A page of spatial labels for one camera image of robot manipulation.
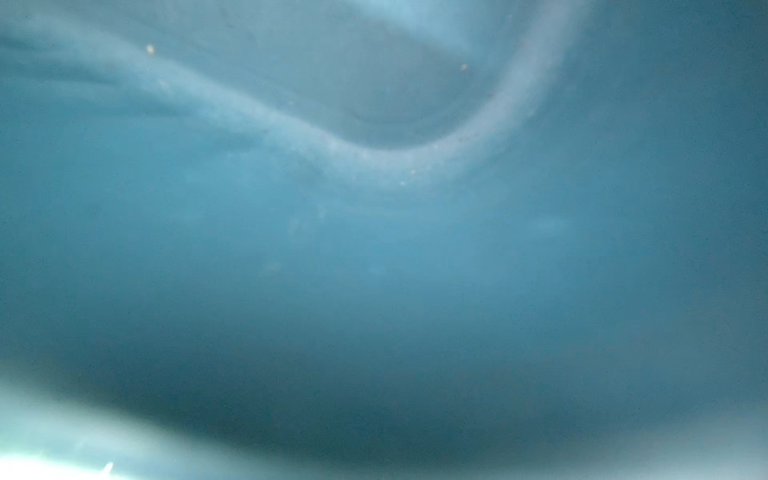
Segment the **dark teal storage box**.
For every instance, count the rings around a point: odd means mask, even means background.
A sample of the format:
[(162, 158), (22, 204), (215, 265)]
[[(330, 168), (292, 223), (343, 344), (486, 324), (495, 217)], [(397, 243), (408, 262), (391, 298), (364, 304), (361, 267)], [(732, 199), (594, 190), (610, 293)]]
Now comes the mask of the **dark teal storage box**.
[(5, 479), (763, 479), (763, 1), (5, 1)]

